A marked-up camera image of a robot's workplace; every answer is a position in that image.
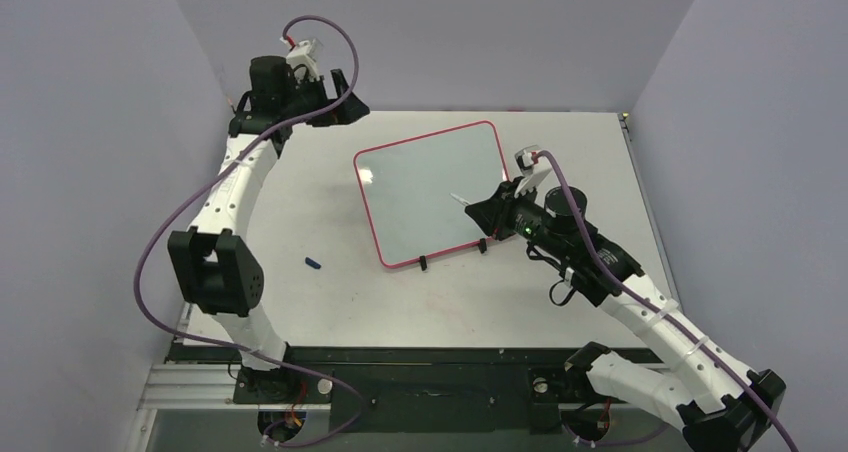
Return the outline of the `white blue whiteboard marker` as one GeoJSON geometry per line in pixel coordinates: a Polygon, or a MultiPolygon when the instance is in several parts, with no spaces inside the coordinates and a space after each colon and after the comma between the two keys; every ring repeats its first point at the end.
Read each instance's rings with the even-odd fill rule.
{"type": "Polygon", "coordinates": [[[463,198],[463,197],[461,197],[461,196],[459,196],[459,195],[457,195],[457,194],[455,194],[455,193],[451,193],[451,194],[450,194],[450,196],[451,196],[451,197],[452,197],[455,201],[457,201],[459,204],[461,204],[463,207],[467,207],[467,206],[469,206],[469,205],[471,204],[468,200],[466,200],[465,198],[463,198]]]}

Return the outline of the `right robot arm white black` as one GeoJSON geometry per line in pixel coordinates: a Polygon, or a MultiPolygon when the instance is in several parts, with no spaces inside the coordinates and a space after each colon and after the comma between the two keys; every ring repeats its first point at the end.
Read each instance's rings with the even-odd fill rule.
{"type": "Polygon", "coordinates": [[[535,190],[516,179],[464,211],[487,237],[524,239],[529,259],[554,267],[570,295],[624,325],[668,369],[645,368],[591,342],[566,361],[572,396],[636,406],[678,430],[693,451],[747,451],[770,429],[786,432],[777,417],[784,380],[754,370],[698,329],[631,254],[586,220],[581,191],[560,186],[539,205],[535,190]]]}

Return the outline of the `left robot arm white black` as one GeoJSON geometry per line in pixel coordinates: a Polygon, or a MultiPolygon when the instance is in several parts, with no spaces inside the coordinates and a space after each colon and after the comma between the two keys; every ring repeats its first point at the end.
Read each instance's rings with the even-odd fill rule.
{"type": "Polygon", "coordinates": [[[266,177],[292,135],[290,119],[317,111],[313,127],[348,125],[370,110],[350,90],[344,72],[330,72],[341,104],[326,93],[314,66],[280,56],[252,59],[251,87],[234,107],[220,170],[187,230],[170,234],[167,249],[183,298],[239,345],[237,388],[255,401],[297,397],[305,376],[281,364],[287,342],[275,331],[261,300],[265,277],[245,236],[266,177]]]}

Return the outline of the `pink framed whiteboard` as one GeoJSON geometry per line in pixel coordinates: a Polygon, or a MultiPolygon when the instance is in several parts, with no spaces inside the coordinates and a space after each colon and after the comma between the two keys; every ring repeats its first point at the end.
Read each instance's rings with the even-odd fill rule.
{"type": "Polygon", "coordinates": [[[494,123],[479,120],[374,146],[353,157],[377,257],[387,269],[465,249],[483,235],[450,194],[476,202],[509,173],[494,123]]]}

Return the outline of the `blue marker cap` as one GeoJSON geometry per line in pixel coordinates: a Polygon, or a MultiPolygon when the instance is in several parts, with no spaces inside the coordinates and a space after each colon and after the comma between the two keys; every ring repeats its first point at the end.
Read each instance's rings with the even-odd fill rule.
{"type": "Polygon", "coordinates": [[[320,263],[318,263],[317,261],[315,261],[314,259],[312,259],[310,257],[306,257],[304,259],[304,262],[305,262],[306,265],[308,265],[309,267],[311,267],[313,269],[320,270],[322,268],[322,265],[320,263]]]}

